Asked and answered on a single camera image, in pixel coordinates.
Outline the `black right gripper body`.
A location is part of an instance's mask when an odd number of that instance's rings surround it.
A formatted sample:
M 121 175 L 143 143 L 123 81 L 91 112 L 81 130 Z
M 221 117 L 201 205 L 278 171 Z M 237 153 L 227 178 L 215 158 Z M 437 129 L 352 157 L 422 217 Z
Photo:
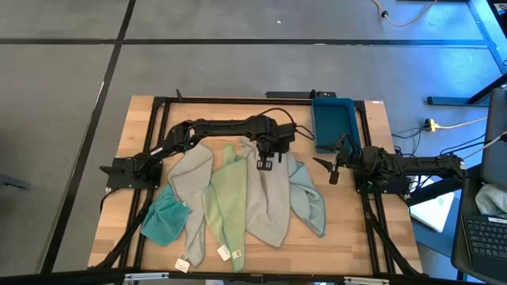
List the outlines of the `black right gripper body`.
M 348 134 L 342 133 L 339 139 L 330 147 L 330 151 L 335 153 L 335 159 L 330 170 L 331 184 L 337 184 L 340 167 L 353 168 L 358 166 L 361 148 L 358 147 L 353 138 Z

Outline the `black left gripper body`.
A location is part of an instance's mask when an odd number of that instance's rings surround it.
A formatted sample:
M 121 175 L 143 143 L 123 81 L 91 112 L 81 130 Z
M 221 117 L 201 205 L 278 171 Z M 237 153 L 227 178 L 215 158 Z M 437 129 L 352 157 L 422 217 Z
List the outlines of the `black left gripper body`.
M 295 123 L 278 124 L 274 119 L 266 118 L 262 132 L 255 137 L 260 160 L 266 161 L 278 153 L 280 162 L 281 155 L 287 153 L 290 143 L 295 141 L 295 127 Z

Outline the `light blue microfiber towel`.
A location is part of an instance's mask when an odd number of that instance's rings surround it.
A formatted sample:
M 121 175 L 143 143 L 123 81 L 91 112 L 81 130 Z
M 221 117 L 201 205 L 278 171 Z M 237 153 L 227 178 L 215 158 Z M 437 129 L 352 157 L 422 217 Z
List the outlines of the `light blue microfiber towel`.
M 287 154 L 290 204 L 293 212 L 317 237 L 326 229 L 326 208 L 322 194 L 315 188 L 305 164 L 292 152 Z

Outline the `grey waffle towel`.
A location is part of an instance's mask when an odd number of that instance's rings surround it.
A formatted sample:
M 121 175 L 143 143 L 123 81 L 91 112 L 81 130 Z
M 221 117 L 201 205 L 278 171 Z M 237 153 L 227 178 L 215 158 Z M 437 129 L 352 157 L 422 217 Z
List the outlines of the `grey waffle towel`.
M 257 146 L 248 139 L 240 140 L 246 159 L 246 231 L 271 245 L 280 247 L 288 232 L 290 193 L 287 157 L 269 158 L 269 171 L 259 170 Z
M 210 183 L 213 153 L 202 144 L 187 151 L 170 170 L 168 182 L 174 195 L 184 203 L 190 214 L 185 224 L 185 254 L 197 268 L 205 256 L 205 220 L 202 193 Z

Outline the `green microfiber towel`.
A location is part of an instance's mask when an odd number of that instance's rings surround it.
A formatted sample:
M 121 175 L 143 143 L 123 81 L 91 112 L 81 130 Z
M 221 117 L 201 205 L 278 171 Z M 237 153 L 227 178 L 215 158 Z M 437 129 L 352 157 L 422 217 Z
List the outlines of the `green microfiber towel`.
M 201 197 L 206 223 L 219 244 L 218 253 L 226 252 L 235 272 L 245 266 L 246 236 L 246 159 L 233 146 L 222 150 L 222 166 L 211 175 Z

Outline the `blue plastic bin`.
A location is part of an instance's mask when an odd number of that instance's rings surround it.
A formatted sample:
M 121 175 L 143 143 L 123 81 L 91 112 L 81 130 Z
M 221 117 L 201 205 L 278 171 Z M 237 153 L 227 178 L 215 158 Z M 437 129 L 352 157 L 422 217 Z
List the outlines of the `blue plastic bin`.
M 334 145 L 342 133 L 360 142 L 353 100 L 317 97 L 312 101 L 311 115 L 316 153 L 330 154 L 320 146 Z

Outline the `teal terry towel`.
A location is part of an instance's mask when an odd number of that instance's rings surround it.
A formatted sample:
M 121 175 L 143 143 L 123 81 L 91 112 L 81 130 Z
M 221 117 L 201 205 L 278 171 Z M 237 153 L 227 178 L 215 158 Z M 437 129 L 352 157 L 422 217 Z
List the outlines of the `teal terry towel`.
M 141 234 L 156 245 L 165 247 L 177 240 L 192 210 L 178 200 L 170 185 L 164 187 L 149 206 L 141 227 Z

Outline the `grey flat monitor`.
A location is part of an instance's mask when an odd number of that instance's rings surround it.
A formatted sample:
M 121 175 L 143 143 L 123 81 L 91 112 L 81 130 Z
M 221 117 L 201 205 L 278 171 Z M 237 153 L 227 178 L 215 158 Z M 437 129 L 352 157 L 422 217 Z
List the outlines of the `grey flat monitor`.
M 493 89 L 486 123 L 486 141 L 507 131 L 507 89 Z M 507 188 L 507 142 L 499 139 L 488 146 L 482 155 L 482 179 Z

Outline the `pale crumpled cloth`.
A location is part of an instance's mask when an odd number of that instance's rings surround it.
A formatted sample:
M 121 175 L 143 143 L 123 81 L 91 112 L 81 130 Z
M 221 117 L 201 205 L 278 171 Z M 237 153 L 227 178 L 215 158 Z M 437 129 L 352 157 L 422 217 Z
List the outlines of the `pale crumpled cloth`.
M 485 184 L 475 196 L 475 202 L 482 215 L 507 219 L 507 190 L 494 184 Z

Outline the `black laptop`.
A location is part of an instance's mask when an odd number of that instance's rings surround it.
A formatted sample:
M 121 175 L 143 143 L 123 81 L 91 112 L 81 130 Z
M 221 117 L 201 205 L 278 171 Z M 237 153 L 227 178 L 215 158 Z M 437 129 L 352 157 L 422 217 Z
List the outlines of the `black laptop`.
M 452 265 L 489 284 L 507 285 L 507 218 L 481 215 L 475 202 L 482 184 L 466 180 L 452 248 Z

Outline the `black aluminium crossbeam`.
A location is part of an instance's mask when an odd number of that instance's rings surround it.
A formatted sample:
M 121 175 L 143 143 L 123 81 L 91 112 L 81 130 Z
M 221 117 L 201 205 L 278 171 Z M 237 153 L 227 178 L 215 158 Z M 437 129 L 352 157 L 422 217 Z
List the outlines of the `black aluminium crossbeam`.
M 101 285 L 124 282 L 127 273 L 153 272 L 143 271 L 138 268 L 92 268 L 83 271 L 52 272 L 31 275 L 10 275 L 0 277 L 0 285 Z M 347 275 L 281 275 L 281 274 L 236 274 L 236 273 L 212 273 L 212 272 L 189 272 L 168 271 L 168 279 L 221 279 L 228 281 L 242 281 L 247 283 L 267 282 L 323 282 L 344 285 L 343 280 Z M 388 279 L 390 285 L 492 285 L 489 283 L 472 283 L 450 279 L 436 279 L 425 275 L 397 275 L 391 273 L 379 273 L 369 277 Z

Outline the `black aluminium table frame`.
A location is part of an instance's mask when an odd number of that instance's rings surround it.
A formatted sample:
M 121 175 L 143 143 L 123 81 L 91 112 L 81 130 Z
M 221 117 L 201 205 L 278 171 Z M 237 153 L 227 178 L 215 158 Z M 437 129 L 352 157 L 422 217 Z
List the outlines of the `black aluminium table frame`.
M 186 100 L 181 103 L 170 103 L 167 129 L 181 121 L 199 118 L 241 120 L 276 106 L 290 112 L 297 124 L 312 128 L 309 100 L 295 100 L 286 105 L 282 105 L 281 100 L 253 98 L 195 97 Z M 142 150 L 153 101 L 153 97 L 132 97 L 118 146 L 118 156 L 131 156 Z M 365 101 L 364 106 L 372 145 L 393 152 L 391 130 L 383 102 Z M 243 275 L 258 279 L 264 277 L 263 281 L 267 281 L 269 275 L 274 277 L 296 275 L 296 280 L 317 276 L 371 276 L 372 263 L 361 198 L 354 189 L 352 172 L 341 169 L 338 184 L 328 184 L 328 172 L 312 158 L 315 156 L 330 159 L 333 156 L 316 154 L 313 142 L 299 134 L 296 137 L 297 141 L 291 144 L 291 150 L 298 160 L 307 166 L 315 187 L 324 196 L 326 233 L 322 238 L 316 237 L 291 212 L 288 235 L 278 249 L 246 234 L 246 265 Z M 240 153 L 236 137 L 207 138 L 201 142 L 214 153 L 214 169 L 221 166 L 221 150 L 226 145 L 234 145 L 237 153 Z M 88 261 L 89 266 L 102 262 L 120 240 L 128 222 L 133 194 L 134 190 L 119 190 L 105 200 Z M 391 240 L 410 265 L 422 272 L 405 203 L 393 195 L 383 195 L 382 200 Z M 205 229 L 205 258 L 198 268 L 190 266 L 189 273 L 184 274 L 184 277 L 193 279 L 196 278 L 193 275 L 196 273 L 233 272 L 231 262 L 222 261 L 217 253 L 219 244 L 211 231 L 207 227 Z M 174 265 L 184 249 L 185 232 L 166 247 L 146 240 L 140 268 L 158 272 L 175 270 Z

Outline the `blue metal desk frame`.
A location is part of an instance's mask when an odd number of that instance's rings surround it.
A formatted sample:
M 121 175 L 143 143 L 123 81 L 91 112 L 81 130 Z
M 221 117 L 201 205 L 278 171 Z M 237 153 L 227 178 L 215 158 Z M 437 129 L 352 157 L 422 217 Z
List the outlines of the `blue metal desk frame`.
M 507 86 L 507 0 L 468 0 L 467 6 L 501 75 L 471 97 L 431 96 L 429 105 L 487 107 L 491 93 Z

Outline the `silver metal bracket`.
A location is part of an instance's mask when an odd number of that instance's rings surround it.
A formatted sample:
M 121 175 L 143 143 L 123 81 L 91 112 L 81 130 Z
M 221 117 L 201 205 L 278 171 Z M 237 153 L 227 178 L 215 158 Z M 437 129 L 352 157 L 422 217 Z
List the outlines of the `silver metal bracket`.
M 390 285 L 388 279 L 377 279 L 369 277 L 345 276 L 344 285 Z
M 124 282 L 137 282 L 145 280 L 168 279 L 170 274 L 168 272 L 138 272 L 127 273 L 124 275 Z

